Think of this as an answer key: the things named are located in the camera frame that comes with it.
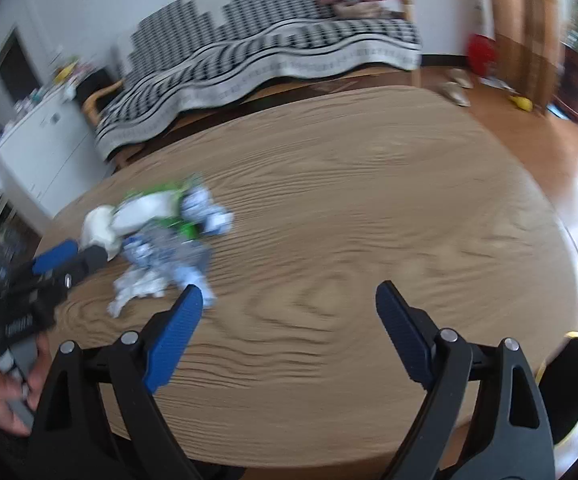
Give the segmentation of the left hand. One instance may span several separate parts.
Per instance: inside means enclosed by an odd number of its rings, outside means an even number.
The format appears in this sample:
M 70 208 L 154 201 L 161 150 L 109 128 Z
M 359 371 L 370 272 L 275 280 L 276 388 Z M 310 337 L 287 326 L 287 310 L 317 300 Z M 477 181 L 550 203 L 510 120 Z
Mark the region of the left hand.
M 49 339 L 46 333 L 40 333 L 36 337 L 37 359 L 34 368 L 27 376 L 28 388 L 27 404 L 32 410 L 36 410 L 42 388 L 51 366 L 51 354 Z M 22 387 L 12 377 L 0 372 L 0 429 L 19 437 L 27 437 L 31 433 L 18 415 L 9 408 L 9 401 L 19 400 L 22 396 Z

